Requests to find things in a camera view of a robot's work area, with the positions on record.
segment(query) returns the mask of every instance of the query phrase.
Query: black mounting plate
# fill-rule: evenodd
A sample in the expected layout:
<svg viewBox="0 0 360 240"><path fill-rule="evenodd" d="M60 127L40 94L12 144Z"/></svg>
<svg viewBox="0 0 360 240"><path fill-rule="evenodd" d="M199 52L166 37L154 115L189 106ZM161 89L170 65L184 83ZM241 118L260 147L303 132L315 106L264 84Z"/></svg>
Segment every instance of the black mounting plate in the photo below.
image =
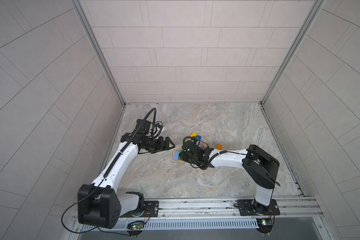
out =
<svg viewBox="0 0 360 240"><path fill-rule="evenodd" d="M244 208L239 208L240 216L261 216L254 212L254 206L252 205L253 199L239 199L237 200L237 204L240 206L243 206ZM267 207L267 212L264 215L270 216L271 210L273 212L272 215L280 215L279 207L276 203L275 199L271 199L271 202L269 203L269 206Z"/></svg>
<svg viewBox="0 0 360 240"><path fill-rule="evenodd" d="M145 212L146 212L145 207L149 210L150 217L158 216L158 201L144 201L144 213L141 214L140 217L145 217ZM120 217L134 217L134 216L129 212L127 212L126 214Z"/></svg>

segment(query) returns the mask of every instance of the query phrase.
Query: robotic arm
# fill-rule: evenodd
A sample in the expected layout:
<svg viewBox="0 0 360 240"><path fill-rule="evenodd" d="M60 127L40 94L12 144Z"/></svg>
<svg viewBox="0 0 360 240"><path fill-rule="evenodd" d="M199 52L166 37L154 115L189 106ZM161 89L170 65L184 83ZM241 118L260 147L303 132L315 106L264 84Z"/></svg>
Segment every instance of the robotic arm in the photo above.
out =
<svg viewBox="0 0 360 240"><path fill-rule="evenodd" d="M147 121L154 112L153 122ZM138 119L133 132L121 137L117 152L101 174L91 185L83 184L78 191L78 222L103 228L113 228L120 216L130 213L139 217L144 212L144 196L138 192L126 192L116 195L116 190L132 159L141 149L151 154L175 147L169 137L158 137L163 130L162 123L155 122L156 108L153 108L144 119ZM183 139L183 161L195 164L206 170L208 167L238 167L245 169L257 183L255 199L249 204L247 215L269 215L269 206L279 169L279 162L256 145L239 151L219 151L198 146L200 141L195 137Z"/></svg>

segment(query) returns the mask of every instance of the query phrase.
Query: tiled wall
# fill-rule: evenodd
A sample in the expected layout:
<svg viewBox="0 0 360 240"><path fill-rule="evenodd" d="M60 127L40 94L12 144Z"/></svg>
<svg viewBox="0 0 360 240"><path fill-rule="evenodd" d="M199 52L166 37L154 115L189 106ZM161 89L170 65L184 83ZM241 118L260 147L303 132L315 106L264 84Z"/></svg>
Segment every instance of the tiled wall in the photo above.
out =
<svg viewBox="0 0 360 240"><path fill-rule="evenodd" d="M120 109L68 0L0 0L0 239L57 239Z"/></svg>
<svg viewBox="0 0 360 240"><path fill-rule="evenodd" d="M360 0L325 2L265 108L337 238L360 240Z"/></svg>
<svg viewBox="0 0 360 240"><path fill-rule="evenodd" d="M132 102L254 102L313 1L81 0Z"/></svg>

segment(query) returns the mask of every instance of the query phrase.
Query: stone-patterned tabletop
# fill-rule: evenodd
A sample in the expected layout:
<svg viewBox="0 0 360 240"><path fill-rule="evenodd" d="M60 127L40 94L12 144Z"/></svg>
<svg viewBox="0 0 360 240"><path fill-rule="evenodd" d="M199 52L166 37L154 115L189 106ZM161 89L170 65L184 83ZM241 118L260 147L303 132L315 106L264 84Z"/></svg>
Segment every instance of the stone-patterned tabletop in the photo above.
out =
<svg viewBox="0 0 360 240"><path fill-rule="evenodd" d="M222 150L240 150L246 149L250 144L258 145L280 162L276 180L281 186L276 185L274 195L298 195L292 176L257 103L129 104L117 132L110 159L117 150L121 136L125 132L132 132L136 120L144 118L153 107L157 108L156 121L164 124L160 135L170 137L176 147L169 151L136 156L126 170L118 192L142 192L146 199L254 196L256 184L243 169L219 167L200 170L192 168L186 162L171 162L173 150L181 149L182 139L196 132L210 147L221 144Z"/></svg>

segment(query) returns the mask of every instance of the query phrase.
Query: gray marble surface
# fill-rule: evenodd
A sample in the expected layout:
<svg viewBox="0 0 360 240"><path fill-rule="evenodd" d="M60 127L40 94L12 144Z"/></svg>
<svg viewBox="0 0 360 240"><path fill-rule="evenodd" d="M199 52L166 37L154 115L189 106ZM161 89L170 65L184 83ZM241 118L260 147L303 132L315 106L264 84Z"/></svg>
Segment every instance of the gray marble surface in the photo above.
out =
<svg viewBox="0 0 360 240"><path fill-rule="evenodd" d="M256 184L243 169L219 167L200 170L186 162L171 162L173 150L181 149L182 139L196 132L210 147L220 143L222 150L240 150L250 144L258 145L280 162L277 181L281 187L276 185L274 195L298 195L257 103L129 104L110 158L115 154L121 136L132 132L136 120L144 118L153 107L157 108L156 121L164 124L160 135L170 137L176 147L136 156L121 180L119 192L142 192L145 198L254 196Z"/></svg>

